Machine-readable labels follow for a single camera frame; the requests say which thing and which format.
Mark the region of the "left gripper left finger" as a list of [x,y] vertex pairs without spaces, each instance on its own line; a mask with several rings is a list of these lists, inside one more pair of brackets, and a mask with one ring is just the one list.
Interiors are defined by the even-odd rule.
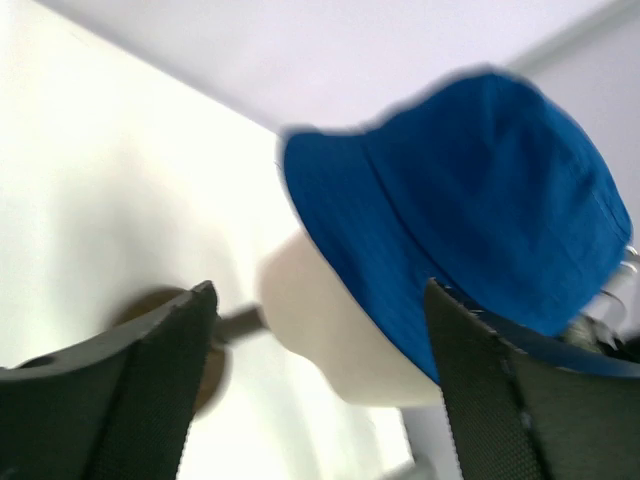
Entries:
[[176,478],[216,318],[205,281],[128,323],[2,369],[2,478]]

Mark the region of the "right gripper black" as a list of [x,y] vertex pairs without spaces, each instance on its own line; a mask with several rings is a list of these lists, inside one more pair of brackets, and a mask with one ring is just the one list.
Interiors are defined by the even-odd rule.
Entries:
[[620,290],[639,278],[639,253],[631,245],[610,281],[564,332],[564,342],[611,358],[639,363],[639,328],[625,331],[631,318],[629,302]]

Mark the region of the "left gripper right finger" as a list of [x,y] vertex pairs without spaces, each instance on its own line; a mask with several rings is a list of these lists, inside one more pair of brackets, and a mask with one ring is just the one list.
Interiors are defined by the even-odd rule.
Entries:
[[638,478],[638,364],[540,335],[435,280],[424,311],[463,478]]

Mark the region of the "blue bucket hat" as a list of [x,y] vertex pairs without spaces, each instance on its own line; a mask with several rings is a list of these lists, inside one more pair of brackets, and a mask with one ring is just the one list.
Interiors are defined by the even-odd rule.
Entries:
[[584,130],[533,83],[501,70],[456,76],[362,132],[294,131],[281,170],[321,255],[432,380],[430,279],[556,336],[633,237]]

